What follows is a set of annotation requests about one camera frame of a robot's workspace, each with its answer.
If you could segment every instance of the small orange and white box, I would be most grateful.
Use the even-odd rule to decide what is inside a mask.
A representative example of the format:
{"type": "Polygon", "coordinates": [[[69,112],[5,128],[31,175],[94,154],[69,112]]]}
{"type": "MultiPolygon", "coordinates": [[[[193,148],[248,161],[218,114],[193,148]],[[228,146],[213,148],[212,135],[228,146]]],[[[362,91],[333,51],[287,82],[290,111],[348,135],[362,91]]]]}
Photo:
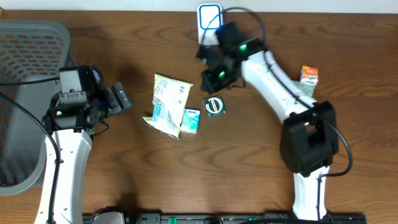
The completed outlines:
{"type": "Polygon", "coordinates": [[[318,83],[318,69],[303,65],[301,68],[300,83],[315,87],[318,83]]]}

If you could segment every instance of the small teal box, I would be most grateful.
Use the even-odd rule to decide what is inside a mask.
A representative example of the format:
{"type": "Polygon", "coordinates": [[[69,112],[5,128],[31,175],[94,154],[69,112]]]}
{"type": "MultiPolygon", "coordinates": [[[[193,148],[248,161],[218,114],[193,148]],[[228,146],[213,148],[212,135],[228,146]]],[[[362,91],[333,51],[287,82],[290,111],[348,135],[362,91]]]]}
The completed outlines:
{"type": "Polygon", "coordinates": [[[184,109],[181,131],[184,133],[196,134],[198,132],[199,120],[199,110],[184,109]]]}

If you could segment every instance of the white wall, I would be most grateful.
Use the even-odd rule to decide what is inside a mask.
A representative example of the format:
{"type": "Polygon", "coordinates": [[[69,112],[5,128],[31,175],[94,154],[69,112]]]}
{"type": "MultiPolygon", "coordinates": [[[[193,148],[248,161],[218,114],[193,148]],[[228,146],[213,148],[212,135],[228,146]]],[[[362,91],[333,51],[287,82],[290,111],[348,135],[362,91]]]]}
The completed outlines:
{"type": "MultiPolygon", "coordinates": [[[[4,9],[196,11],[202,0],[3,0],[4,9]]],[[[262,12],[398,13],[398,0],[216,0],[262,12]]]]}

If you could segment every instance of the gray plastic basket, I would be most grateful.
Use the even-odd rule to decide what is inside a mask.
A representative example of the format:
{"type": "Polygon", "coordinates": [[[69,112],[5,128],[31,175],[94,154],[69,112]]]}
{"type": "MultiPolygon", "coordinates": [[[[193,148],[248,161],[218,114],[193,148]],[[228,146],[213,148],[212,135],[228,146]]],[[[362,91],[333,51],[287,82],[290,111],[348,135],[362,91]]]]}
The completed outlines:
{"type": "MultiPolygon", "coordinates": [[[[0,21],[0,82],[58,76],[60,67],[75,65],[69,48],[69,32],[58,22],[0,21]]],[[[57,82],[0,87],[38,119],[59,89],[57,82]]],[[[0,98],[0,195],[14,195],[42,185],[45,158],[44,133],[0,98]]]]}

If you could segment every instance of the wood grain surface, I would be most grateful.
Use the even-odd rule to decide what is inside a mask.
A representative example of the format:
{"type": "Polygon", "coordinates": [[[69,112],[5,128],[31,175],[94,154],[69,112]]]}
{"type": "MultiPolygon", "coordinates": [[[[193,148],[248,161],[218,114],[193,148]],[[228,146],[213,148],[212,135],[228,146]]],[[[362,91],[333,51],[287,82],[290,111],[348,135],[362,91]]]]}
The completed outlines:
{"type": "MultiPolygon", "coordinates": [[[[351,144],[349,175],[326,182],[331,212],[363,212],[368,223],[398,219],[398,16],[262,13],[267,44],[282,69],[299,78],[301,65],[317,67],[318,101],[335,106],[338,127],[351,144]]],[[[227,112],[202,116],[196,135],[180,140],[140,121],[151,115],[154,73],[194,84],[187,107],[204,111],[197,16],[192,12],[6,11],[5,19],[53,20],[72,38],[80,65],[96,65],[105,85],[121,82],[133,107],[108,119],[98,136],[85,177],[84,212],[107,205],[166,213],[290,210],[292,173],[279,154],[281,125],[260,94],[223,90],[227,112]]],[[[250,35],[258,25],[231,13],[250,35]]],[[[332,172],[343,170],[340,144],[332,172]]],[[[41,189],[0,198],[0,223],[33,223],[41,189]]]]}

